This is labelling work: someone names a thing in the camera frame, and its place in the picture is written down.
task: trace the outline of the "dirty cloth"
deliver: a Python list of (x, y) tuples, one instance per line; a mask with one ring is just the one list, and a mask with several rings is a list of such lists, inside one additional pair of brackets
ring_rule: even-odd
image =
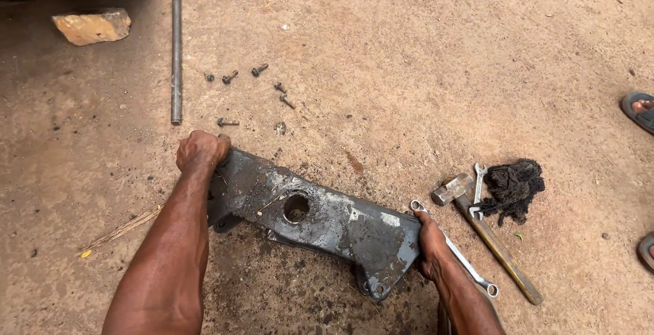
[(545, 190), (545, 181), (540, 176), (543, 170), (532, 159), (519, 159), (513, 164), (496, 165), (488, 168), (484, 182), (492, 198), (484, 198), (477, 207), (484, 216), (500, 214), (498, 225), (504, 225), (504, 218), (511, 216), (522, 225), (527, 222), (529, 204), (538, 192)]

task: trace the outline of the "open end wrench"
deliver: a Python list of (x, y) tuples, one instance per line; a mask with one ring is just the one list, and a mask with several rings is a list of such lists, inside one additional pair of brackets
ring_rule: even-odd
[[(434, 219), (434, 217), (432, 217), (432, 214), (429, 211), (427, 211), (427, 209), (425, 209), (424, 206), (417, 199), (413, 199), (411, 202), (409, 202), (409, 209), (411, 211), (420, 210), (423, 213), (429, 214), (429, 217), (432, 220)], [(486, 289), (486, 292), (488, 293), (489, 296), (493, 298), (497, 297), (497, 294), (499, 294), (500, 292), (500, 289), (497, 288), (497, 285), (481, 277), (475, 271), (475, 269), (472, 268), (472, 265), (468, 262), (468, 260), (465, 257), (463, 257), (461, 252), (459, 252), (459, 250), (454, 246), (454, 243), (452, 243), (452, 241), (447, 237), (447, 234), (445, 233), (445, 231), (443, 231), (443, 228), (441, 228), (440, 225), (438, 225), (438, 229), (440, 229), (443, 232), (443, 235), (446, 237), (447, 247), (450, 248), (452, 253), (454, 253), (454, 255), (456, 256), (456, 259), (458, 259), (458, 261), (461, 262), (463, 267), (465, 267), (466, 270), (468, 270), (470, 276), (472, 276), (472, 279), (475, 281), (475, 283), (479, 284), (482, 288)]]
[[(475, 185), (475, 199), (473, 204), (477, 204), (481, 202), (481, 188), (484, 185), (484, 175), (488, 173), (488, 168), (486, 165), (484, 165), (484, 168), (479, 167), (479, 163), (475, 163), (475, 172), (477, 173), (477, 184)], [(477, 213), (480, 210), (479, 207), (470, 207), (468, 209), (468, 212), (470, 213), (470, 216), (472, 218), (475, 218), (475, 213)], [(479, 215), (479, 220), (484, 219), (484, 214), (483, 213), (478, 213)]]

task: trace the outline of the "round hole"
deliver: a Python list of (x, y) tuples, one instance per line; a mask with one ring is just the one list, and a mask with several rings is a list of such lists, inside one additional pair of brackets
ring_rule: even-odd
[(299, 194), (290, 196), (284, 204), (284, 217), (290, 222), (301, 222), (309, 212), (309, 200)]

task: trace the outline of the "wooden hammer handle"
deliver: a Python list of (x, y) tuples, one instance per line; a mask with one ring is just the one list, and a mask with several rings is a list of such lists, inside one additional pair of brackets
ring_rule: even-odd
[(515, 283), (518, 284), (518, 287), (522, 290), (523, 294), (525, 294), (525, 297), (527, 297), (529, 302), (534, 306), (543, 303), (543, 296), (538, 292), (538, 289), (535, 288), (534, 283), (532, 283), (527, 274), (522, 271), (518, 262), (511, 255), (511, 252), (504, 247), (502, 241), (497, 238), (495, 233), (493, 233), (488, 225), (486, 225), (485, 221), (470, 216), (470, 213), (468, 212), (468, 208), (470, 208), (471, 205), (469, 198), (466, 195), (463, 195), (456, 198), (454, 201), (456, 202), (456, 206), (463, 213), (463, 216), (468, 219), (470, 225), (475, 228), (481, 239), (484, 240), (495, 257), (497, 257), (498, 261), (500, 261), (502, 266), (504, 266), (506, 272), (508, 272)]

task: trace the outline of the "bolt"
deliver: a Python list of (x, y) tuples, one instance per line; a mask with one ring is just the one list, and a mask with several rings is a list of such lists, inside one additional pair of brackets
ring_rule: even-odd
[(268, 67), (268, 64), (261, 64), (259, 68), (252, 68), (252, 75), (255, 77), (259, 76), (259, 73), (263, 72), (264, 69)]
[(280, 96), (279, 99), (284, 101), (287, 105), (289, 105), (291, 109), (295, 110), (295, 105), (291, 104), (290, 101), (286, 97), (287, 97), (287, 95), (284, 94), (284, 95)]
[(222, 82), (225, 85), (230, 84), (230, 82), (232, 81), (232, 78), (236, 77), (237, 74), (239, 74), (239, 71), (233, 71), (229, 76), (223, 76), (222, 77)]
[(218, 118), (218, 127), (222, 127), (223, 125), (239, 125), (239, 121), (230, 122), (229, 120), (225, 120), (225, 118)]
[(275, 82), (275, 89), (278, 89), (278, 90), (282, 91), (283, 93), (286, 93), (286, 89), (282, 87), (281, 82)]

